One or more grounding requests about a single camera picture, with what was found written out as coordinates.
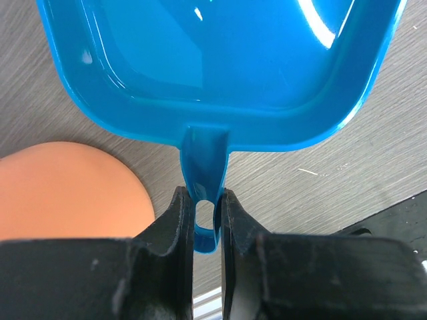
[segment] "orange round object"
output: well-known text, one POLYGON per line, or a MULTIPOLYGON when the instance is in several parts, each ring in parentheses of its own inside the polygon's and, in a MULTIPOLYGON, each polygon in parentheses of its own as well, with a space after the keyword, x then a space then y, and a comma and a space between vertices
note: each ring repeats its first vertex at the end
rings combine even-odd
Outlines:
POLYGON ((139 179, 96 148, 43 143, 0 160, 0 239, 134 237, 153 221, 139 179))

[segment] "black plastic part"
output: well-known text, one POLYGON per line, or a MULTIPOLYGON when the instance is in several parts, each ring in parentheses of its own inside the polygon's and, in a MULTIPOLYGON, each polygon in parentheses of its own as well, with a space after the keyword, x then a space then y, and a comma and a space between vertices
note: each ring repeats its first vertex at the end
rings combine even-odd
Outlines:
POLYGON ((399 240, 408 244, 420 260, 427 260, 427 191, 397 203, 336 234, 399 240))
POLYGON ((183 187, 135 239, 0 243, 0 319, 191 319, 193 203, 183 187))
POLYGON ((221 208, 224 319, 427 319, 426 273, 406 244, 274 235, 231 191, 221 208))

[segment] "blue handle loop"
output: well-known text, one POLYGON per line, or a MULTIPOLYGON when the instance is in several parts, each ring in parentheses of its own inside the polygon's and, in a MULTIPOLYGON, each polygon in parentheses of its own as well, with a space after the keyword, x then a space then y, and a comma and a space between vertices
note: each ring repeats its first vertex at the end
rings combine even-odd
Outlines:
MULTIPOLYGON (((228 132, 224 129, 189 127, 181 146, 181 167, 190 197, 194 205, 201 200, 217 204, 224 192, 224 178, 228 163, 228 132)), ((194 250, 212 253, 218 246, 220 227, 205 229, 197 224, 194 228, 194 250)))

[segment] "gray wood-grain table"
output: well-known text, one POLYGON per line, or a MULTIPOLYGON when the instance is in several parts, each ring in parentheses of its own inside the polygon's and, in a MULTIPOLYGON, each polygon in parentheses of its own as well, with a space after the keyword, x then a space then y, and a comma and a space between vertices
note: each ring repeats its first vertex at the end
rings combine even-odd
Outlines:
MULTIPOLYGON (((112 135, 71 102, 34 0, 1 0, 0 157, 58 140, 96 146, 129 165, 157 215, 183 185, 178 150, 112 135)), ((409 0, 380 76, 355 118, 308 149, 233 153, 226 186, 271 231, 331 233, 427 189, 426 142, 427 1, 409 0)), ((209 224, 208 215, 198 217, 202 225, 209 224)), ((196 254, 194 294, 219 285, 220 254, 196 254)))

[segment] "blue plastic tray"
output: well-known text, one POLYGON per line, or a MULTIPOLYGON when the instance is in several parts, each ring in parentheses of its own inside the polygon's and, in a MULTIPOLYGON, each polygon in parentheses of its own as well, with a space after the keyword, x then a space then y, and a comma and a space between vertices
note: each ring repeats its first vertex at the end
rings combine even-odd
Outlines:
MULTIPOLYGON (((174 145, 217 203, 232 151, 291 151, 359 110, 405 0, 38 0, 75 103, 124 137, 174 145)), ((216 248, 219 228, 196 228, 216 248)))

